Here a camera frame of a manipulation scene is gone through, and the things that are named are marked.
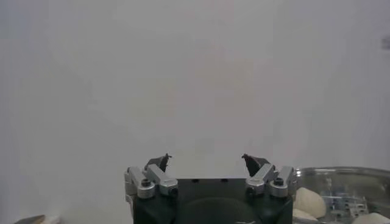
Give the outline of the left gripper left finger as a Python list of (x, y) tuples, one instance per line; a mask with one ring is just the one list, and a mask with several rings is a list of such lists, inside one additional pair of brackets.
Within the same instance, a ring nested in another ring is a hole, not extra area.
[(176, 198), (179, 194), (179, 182), (165, 172), (170, 158), (166, 153), (150, 159), (142, 169), (128, 167), (124, 172), (126, 199), (150, 199), (157, 194)]

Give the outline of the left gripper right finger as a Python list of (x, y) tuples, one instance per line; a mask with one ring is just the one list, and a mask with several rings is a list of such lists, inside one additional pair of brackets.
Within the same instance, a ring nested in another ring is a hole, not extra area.
[(265, 158), (244, 154), (249, 178), (246, 178), (246, 194), (257, 197), (267, 193), (273, 197), (285, 198), (296, 196), (297, 177), (295, 169), (283, 166), (280, 170)]

